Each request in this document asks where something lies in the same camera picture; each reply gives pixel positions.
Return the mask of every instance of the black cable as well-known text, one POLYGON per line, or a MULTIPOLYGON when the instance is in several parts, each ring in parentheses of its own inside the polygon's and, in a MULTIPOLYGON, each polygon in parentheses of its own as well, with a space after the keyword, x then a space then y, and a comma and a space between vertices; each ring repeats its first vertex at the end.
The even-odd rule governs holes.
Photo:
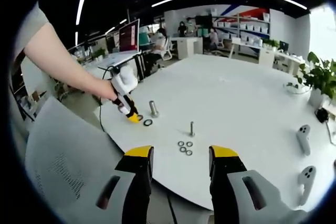
POLYGON ((176 219, 175 212, 174 212, 174 209, 173 209, 173 206, 172 206, 172 202, 170 201, 170 194, 169 193, 167 193, 167 199, 168 199, 170 212, 172 213, 174 224, 177 224, 177 219, 176 219))
POLYGON ((35 120, 34 120, 34 119, 27 113, 27 111, 25 111, 24 108, 22 108, 21 104, 16 100, 15 95, 14 95, 14 91, 13 91, 11 85, 8 85, 8 86, 9 86, 9 89, 11 90, 11 93, 13 94, 13 97, 14 97, 14 99, 15 99, 15 102, 16 102, 16 104, 17 104, 19 110, 20 110, 21 112, 23 112, 27 117, 29 117, 30 120, 31 120, 32 122, 35 122, 35 120))
MULTIPOLYGON (((110 68, 113 68, 113 66, 109 66, 109 67, 105 70, 102 79, 104 79, 105 74, 107 73, 107 71, 110 70, 110 68)), ((104 127, 103 127, 103 125, 101 124, 101 97, 99 98, 99 123, 100 123, 100 127, 101 127, 101 129, 105 132, 104 127)))

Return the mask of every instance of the human arm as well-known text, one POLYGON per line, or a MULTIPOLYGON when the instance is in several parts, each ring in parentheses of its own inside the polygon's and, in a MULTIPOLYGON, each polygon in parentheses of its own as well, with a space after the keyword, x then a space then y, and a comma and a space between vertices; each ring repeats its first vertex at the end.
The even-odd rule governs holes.
POLYGON ((109 80, 92 76, 72 59, 50 23, 32 36, 24 53, 41 70, 67 85, 112 101, 117 98, 109 80))

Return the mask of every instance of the white pot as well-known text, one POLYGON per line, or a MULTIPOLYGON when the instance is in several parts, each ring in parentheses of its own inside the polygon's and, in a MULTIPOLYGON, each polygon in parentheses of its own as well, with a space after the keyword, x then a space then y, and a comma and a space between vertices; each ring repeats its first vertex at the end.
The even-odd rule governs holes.
POLYGON ((310 93, 310 98, 308 103, 315 109, 322 107, 324 103, 324 95, 321 94, 320 89, 313 89, 310 93))

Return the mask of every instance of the floor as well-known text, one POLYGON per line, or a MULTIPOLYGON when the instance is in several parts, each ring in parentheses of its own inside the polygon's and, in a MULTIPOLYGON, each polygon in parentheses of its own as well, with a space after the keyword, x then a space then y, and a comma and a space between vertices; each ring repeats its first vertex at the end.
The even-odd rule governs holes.
MULTIPOLYGON (((258 63, 251 57, 234 55, 234 59, 258 63)), ((178 62, 173 58, 162 62, 164 67, 178 62)), ((96 100, 87 93, 76 92, 67 96, 62 103, 74 114, 100 129, 99 120, 94 115, 98 107, 96 100)), ((172 206, 178 223, 211 224, 214 223, 213 212, 197 206, 180 196, 170 192, 157 182, 152 184, 152 195, 148 207, 148 223, 150 224, 173 224, 172 214, 168 205, 167 193, 170 194, 172 206)))

